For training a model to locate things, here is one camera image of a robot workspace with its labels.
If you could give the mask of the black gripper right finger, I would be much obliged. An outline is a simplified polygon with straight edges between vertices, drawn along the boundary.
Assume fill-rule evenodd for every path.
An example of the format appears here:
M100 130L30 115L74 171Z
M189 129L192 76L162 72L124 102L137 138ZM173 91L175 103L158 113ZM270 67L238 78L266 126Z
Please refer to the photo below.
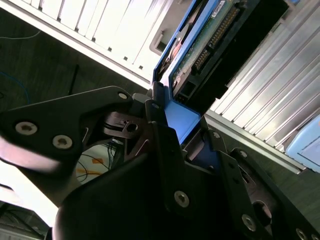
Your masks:
M186 139L187 160L208 171L207 223L223 240L317 240L319 232L244 150L228 151L201 120Z

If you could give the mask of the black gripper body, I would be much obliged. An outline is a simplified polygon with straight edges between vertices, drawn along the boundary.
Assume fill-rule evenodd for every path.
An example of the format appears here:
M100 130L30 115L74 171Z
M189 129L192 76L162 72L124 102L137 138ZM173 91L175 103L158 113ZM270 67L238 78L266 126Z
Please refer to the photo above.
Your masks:
M258 240L254 212L223 178L186 163L182 196L165 205L157 161L142 155L74 190L59 208L54 240Z

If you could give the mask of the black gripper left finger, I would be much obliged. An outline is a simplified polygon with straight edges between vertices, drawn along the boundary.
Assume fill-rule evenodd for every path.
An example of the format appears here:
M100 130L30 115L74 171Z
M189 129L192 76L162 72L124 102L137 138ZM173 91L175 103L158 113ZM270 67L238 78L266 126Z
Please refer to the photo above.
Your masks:
M56 220L64 200L80 188L75 168L83 151L126 139L125 163L156 160L164 203L183 195L185 162L165 113L167 88L154 83L142 101L109 86L27 105L0 115L0 182L44 220Z

